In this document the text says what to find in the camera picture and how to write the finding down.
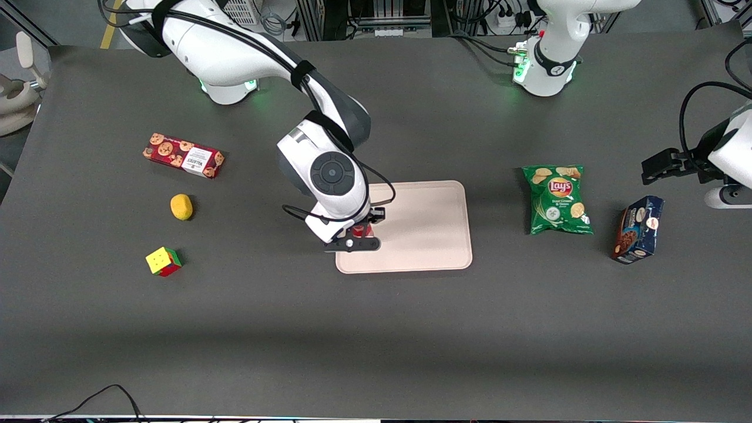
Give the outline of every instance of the potato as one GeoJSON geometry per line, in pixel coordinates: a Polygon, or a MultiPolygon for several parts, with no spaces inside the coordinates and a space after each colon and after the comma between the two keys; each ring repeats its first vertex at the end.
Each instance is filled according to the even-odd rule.
{"type": "Polygon", "coordinates": [[[185,194],[178,194],[170,200],[170,209],[172,214],[182,220],[187,221],[193,215],[193,204],[185,194]]]}

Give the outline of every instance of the green chip bag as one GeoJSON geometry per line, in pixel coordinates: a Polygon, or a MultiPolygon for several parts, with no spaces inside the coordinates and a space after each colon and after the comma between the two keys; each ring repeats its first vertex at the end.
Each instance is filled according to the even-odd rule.
{"type": "Polygon", "coordinates": [[[522,168],[532,191],[530,234],[548,229],[593,233],[580,198],[582,166],[526,166],[522,168]]]}

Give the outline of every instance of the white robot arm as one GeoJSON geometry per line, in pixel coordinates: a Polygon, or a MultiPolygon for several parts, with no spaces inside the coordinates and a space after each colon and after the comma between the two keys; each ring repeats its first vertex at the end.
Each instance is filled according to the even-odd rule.
{"type": "MultiPolygon", "coordinates": [[[[705,83],[708,85],[723,83],[705,83]]],[[[685,99],[682,114],[687,106],[685,99]]],[[[723,181],[705,194],[705,204],[712,208],[752,208],[752,102],[707,131],[697,147],[684,151],[667,148],[642,162],[642,183],[652,184],[669,176],[697,174],[701,184],[723,181]]]]}
{"type": "Polygon", "coordinates": [[[640,0],[538,0],[548,17],[543,36],[535,36],[509,49],[516,54],[518,70],[512,80],[536,96],[557,94],[572,79],[582,44],[590,34],[585,14],[606,14],[635,7],[640,0]]]}
{"type": "Polygon", "coordinates": [[[306,215],[327,251],[378,249],[378,239],[350,234],[353,226],[384,218],[382,208],[371,207],[368,181],[352,155],[371,131],[362,105],[284,44],[240,28],[213,0],[126,0],[125,7],[121,13],[133,13],[127,15],[132,25],[121,28],[129,43],[151,56],[164,56],[168,48],[217,103],[239,102],[253,89],[248,81],[271,76],[287,79],[311,97],[316,111],[277,143],[277,156],[285,176],[317,204],[310,212],[285,210],[306,215]],[[155,8],[162,1],[168,7],[160,22],[155,8]]]}

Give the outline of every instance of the red cookie box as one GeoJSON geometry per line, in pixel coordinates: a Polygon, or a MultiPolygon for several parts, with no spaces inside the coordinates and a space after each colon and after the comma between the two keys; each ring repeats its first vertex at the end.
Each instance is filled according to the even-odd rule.
{"type": "Polygon", "coordinates": [[[185,172],[214,179],[225,157],[216,148],[193,144],[180,138],[154,133],[144,149],[144,157],[185,172]]]}

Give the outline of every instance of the power strip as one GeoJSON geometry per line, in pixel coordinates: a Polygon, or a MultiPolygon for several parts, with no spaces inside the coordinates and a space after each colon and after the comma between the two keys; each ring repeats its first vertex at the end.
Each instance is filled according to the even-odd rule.
{"type": "Polygon", "coordinates": [[[511,31],[517,26],[517,23],[514,20],[514,15],[512,16],[505,16],[505,15],[496,15],[496,28],[501,31],[511,31]]]}

